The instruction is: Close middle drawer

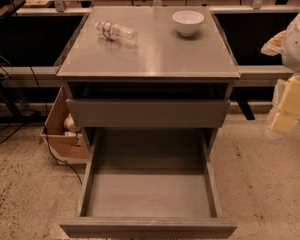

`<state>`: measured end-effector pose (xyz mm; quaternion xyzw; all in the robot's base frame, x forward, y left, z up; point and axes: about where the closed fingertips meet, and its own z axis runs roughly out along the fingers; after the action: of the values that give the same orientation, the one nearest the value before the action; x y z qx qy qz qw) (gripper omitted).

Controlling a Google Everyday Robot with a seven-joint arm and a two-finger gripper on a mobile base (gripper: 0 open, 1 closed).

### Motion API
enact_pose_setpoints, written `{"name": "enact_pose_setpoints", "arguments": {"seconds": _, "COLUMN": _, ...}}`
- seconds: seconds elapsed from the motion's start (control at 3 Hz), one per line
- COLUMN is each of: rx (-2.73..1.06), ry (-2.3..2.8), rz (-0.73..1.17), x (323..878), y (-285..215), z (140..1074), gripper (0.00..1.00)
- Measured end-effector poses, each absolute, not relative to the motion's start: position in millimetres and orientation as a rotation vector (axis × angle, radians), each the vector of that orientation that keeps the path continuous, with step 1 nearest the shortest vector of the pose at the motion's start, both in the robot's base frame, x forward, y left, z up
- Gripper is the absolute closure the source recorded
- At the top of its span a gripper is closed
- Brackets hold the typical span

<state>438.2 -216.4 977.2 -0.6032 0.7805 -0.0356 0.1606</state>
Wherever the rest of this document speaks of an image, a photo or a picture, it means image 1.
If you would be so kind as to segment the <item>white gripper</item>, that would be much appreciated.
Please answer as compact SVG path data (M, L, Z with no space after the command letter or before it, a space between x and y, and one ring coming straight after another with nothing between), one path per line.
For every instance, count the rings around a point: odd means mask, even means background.
M261 48L261 53L275 56L282 53L286 31L281 31ZM300 121L300 73L288 80L279 79L274 89L272 109L268 115L266 136L281 139L288 135Z

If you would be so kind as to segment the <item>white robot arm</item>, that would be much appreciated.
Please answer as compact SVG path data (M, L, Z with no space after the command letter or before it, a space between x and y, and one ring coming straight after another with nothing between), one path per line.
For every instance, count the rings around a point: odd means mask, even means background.
M283 66L294 72L288 80L277 81L268 115L267 136L281 139L300 121L300 12L284 31L263 45L261 53L280 54Z

